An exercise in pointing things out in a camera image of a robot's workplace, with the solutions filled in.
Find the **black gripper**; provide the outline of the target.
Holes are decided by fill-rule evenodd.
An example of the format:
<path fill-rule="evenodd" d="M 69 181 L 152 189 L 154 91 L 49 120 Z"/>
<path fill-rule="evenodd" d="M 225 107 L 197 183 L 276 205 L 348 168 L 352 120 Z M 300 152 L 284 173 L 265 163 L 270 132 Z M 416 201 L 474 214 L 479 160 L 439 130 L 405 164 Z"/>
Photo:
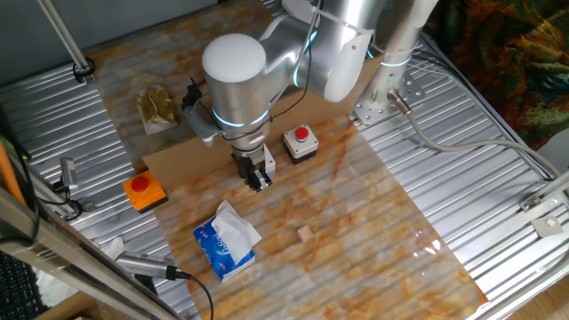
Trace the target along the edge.
<path fill-rule="evenodd" d="M 262 188 L 272 185 L 267 175 L 265 148 L 258 147 L 251 150 L 233 149 L 231 154 L 238 173 L 244 178 L 245 184 L 253 191 L 260 192 Z"/>

